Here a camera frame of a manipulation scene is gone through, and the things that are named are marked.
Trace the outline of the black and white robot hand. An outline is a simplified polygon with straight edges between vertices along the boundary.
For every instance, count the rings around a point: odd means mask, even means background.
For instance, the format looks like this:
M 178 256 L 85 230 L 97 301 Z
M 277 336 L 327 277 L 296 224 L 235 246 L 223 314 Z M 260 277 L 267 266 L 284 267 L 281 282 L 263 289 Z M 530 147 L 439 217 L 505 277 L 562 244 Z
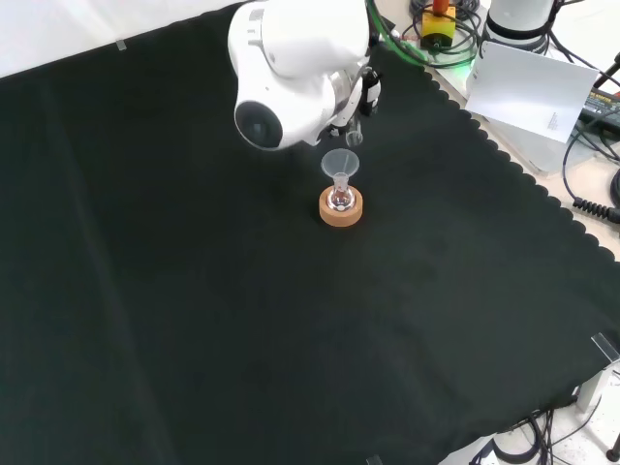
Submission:
M 358 110 L 362 115 L 370 117 L 378 108 L 382 91 L 382 74 L 366 67 L 361 76 L 362 89 Z

